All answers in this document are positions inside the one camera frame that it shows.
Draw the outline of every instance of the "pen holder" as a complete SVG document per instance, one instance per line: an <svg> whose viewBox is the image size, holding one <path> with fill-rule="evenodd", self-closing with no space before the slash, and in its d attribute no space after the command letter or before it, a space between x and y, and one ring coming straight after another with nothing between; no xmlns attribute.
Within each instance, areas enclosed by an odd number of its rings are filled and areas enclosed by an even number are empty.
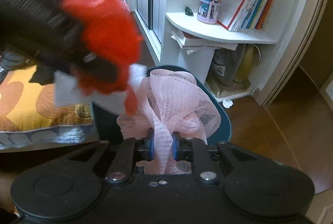
<svg viewBox="0 0 333 224"><path fill-rule="evenodd" d="M219 17L221 3L200 0L197 19L203 23L215 24Z"/></svg>

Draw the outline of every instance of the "orange book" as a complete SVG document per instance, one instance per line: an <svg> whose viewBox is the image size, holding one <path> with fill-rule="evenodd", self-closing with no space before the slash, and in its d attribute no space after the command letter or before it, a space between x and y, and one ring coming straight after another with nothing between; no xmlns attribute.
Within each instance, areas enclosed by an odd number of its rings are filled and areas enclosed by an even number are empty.
<svg viewBox="0 0 333 224"><path fill-rule="evenodd" d="M273 2L273 0L267 1L264 11L262 11L259 21L257 22L257 25L255 26L256 29L259 30L261 28L261 26L264 24L265 18L269 12L270 7L272 6L272 2Z"/></svg>

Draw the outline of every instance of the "white tissue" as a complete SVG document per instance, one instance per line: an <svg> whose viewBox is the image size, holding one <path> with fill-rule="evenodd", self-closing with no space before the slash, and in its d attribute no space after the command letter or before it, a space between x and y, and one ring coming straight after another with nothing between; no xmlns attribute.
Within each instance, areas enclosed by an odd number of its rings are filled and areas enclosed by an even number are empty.
<svg viewBox="0 0 333 224"><path fill-rule="evenodd" d="M140 64L132 64L129 67L128 84L136 92L143 78L147 76L147 67ZM55 106L69 106L76 104L89 104L95 102L101 108L120 115L125 113L124 101L127 92L114 92L110 95L93 92L89 96L84 96L77 87L75 77L67 75L61 71L54 73L55 80Z"/></svg>
<svg viewBox="0 0 333 224"><path fill-rule="evenodd" d="M225 108L231 108L233 104L234 104L234 103L233 103L232 100L223 100L223 101L222 101L222 105L223 105Z"/></svg>

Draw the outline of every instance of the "white label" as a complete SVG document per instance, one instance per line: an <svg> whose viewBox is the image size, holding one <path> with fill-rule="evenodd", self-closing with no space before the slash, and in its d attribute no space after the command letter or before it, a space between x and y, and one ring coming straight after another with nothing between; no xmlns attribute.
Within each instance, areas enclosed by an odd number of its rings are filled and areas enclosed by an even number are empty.
<svg viewBox="0 0 333 224"><path fill-rule="evenodd" d="M225 66L219 66L217 69L217 72L220 76L224 76L224 72L225 72Z"/></svg>
<svg viewBox="0 0 333 224"><path fill-rule="evenodd" d="M94 60L94 59L96 59L96 54L95 53L90 53L90 54L88 54L87 56L85 56L84 58L83 58L83 61L85 62L85 63L89 63L89 62L91 62L92 60Z"/></svg>

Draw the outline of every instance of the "metal screw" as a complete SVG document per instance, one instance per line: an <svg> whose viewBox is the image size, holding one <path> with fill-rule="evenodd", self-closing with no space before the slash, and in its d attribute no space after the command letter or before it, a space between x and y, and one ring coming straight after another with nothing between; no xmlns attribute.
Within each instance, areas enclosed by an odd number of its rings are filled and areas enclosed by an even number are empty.
<svg viewBox="0 0 333 224"><path fill-rule="evenodd" d="M160 180L160 181L159 181L159 184L160 184L160 185L166 185L166 184L168 184L168 182L167 182L167 181L164 181L164 180Z"/></svg>
<svg viewBox="0 0 333 224"><path fill-rule="evenodd" d="M109 174L109 179L111 179L112 181L115 181L115 182L122 181L125 178L126 178L126 175L119 171L112 172Z"/></svg>
<svg viewBox="0 0 333 224"><path fill-rule="evenodd" d="M150 182L149 186L157 187L157 186L159 186L159 184L157 182Z"/></svg>
<svg viewBox="0 0 333 224"><path fill-rule="evenodd" d="M204 171L200 174L200 177L205 181L211 181L214 180L217 177L217 175L215 172L212 171Z"/></svg>

